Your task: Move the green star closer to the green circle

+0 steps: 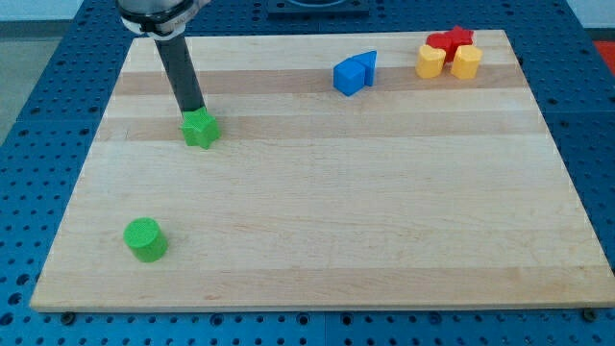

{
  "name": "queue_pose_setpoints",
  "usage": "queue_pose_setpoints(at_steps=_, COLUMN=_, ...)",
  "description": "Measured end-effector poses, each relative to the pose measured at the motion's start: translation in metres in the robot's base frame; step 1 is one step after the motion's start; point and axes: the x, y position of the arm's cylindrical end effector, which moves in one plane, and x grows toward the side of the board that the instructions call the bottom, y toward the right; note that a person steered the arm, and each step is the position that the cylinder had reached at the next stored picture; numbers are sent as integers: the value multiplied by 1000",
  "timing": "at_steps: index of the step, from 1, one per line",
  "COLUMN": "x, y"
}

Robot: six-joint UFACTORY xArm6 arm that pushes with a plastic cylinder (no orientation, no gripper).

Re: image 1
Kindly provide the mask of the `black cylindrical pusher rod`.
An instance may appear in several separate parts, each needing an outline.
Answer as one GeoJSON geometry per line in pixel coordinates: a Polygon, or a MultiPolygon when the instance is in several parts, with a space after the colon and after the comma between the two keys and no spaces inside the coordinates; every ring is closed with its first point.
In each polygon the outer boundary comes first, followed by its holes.
{"type": "Polygon", "coordinates": [[[185,36],[156,40],[157,50],[181,111],[196,111],[205,105],[185,36]]]}

